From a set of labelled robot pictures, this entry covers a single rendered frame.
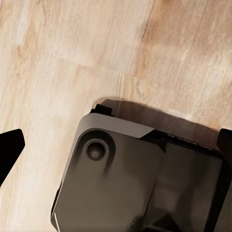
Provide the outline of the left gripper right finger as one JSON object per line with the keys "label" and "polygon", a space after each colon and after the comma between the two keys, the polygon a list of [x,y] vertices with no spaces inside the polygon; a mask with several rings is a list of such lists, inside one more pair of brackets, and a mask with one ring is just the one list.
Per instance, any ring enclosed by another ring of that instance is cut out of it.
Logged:
{"label": "left gripper right finger", "polygon": [[217,146],[232,167],[232,130],[220,129],[217,137]]}

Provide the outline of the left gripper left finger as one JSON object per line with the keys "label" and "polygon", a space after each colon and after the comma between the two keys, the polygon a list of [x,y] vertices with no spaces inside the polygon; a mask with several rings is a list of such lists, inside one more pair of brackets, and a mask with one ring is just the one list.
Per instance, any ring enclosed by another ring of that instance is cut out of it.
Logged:
{"label": "left gripper left finger", "polygon": [[0,134],[0,187],[25,147],[21,129]]}

